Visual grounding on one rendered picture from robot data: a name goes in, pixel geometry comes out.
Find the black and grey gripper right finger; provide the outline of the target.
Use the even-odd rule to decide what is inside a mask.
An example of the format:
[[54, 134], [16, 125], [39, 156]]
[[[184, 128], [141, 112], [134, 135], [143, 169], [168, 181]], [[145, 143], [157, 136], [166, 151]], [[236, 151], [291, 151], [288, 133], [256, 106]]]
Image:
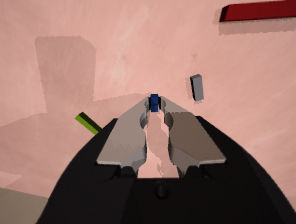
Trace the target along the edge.
[[169, 128], [169, 158], [178, 166], [179, 178], [184, 178], [189, 166], [198, 166], [203, 178], [226, 183], [259, 202], [284, 224], [296, 224], [296, 211], [284, 193], [242, 146], [164, 96], [158, 97], [158, 104]]

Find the dark red rod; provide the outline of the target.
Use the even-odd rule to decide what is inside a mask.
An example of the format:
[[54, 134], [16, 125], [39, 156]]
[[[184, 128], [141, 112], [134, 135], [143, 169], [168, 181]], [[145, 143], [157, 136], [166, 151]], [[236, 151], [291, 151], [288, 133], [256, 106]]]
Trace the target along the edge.
[[296, 17], [296, 0], [229, 4], [222, 8], [219, 22]]

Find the lime green rod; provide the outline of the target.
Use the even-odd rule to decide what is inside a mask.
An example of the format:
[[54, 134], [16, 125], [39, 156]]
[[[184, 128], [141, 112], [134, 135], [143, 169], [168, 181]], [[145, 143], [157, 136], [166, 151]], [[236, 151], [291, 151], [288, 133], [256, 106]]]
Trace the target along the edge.
[[74, 119], [96, 135], [102, 128], [97, 125], [91, 118], [89, 118], [84, 112], [78, 114]]

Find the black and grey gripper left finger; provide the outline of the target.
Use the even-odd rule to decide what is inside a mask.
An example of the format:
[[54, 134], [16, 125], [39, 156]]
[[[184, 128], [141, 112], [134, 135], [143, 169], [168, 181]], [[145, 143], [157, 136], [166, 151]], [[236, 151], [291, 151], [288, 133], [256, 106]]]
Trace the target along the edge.
[[[57, 181], [36, 224], [53, 224], [82, 194], [108, 180], [120, 178], [131, 166], [138, 177], [147, 160], [144, 127], [151, 97], [145, 97], [118, 118], [111, 120], [74, 156]], [[142, 129], [141, 129], [142, 127]]]

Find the small blue block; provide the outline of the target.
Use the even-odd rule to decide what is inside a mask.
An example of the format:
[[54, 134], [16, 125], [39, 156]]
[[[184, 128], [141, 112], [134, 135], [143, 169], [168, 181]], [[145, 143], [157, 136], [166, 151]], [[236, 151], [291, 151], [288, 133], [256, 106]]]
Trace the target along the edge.
[[151, 112], [158, 112], [158, 104], [151, 104]]
[[150, 94], [151, 104], [158, 104], [158, 94]]

